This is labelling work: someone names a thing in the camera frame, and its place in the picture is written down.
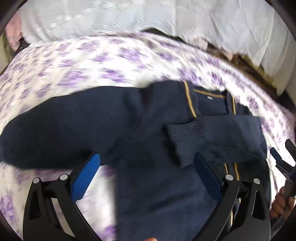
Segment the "person's right hand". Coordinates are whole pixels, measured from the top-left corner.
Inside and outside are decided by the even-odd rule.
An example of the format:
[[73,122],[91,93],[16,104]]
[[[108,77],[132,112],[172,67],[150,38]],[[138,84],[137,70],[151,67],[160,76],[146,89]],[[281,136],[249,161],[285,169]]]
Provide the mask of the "person's right hand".
[[278,219],[279,217],[288,219],[290,216],[295,206],[295,198],[290,196],[287,200],[285,200],[284,195],[285,187],[281,187],[280,191],[276,194],[275,200],[273,201],[269,211],[271,220]]

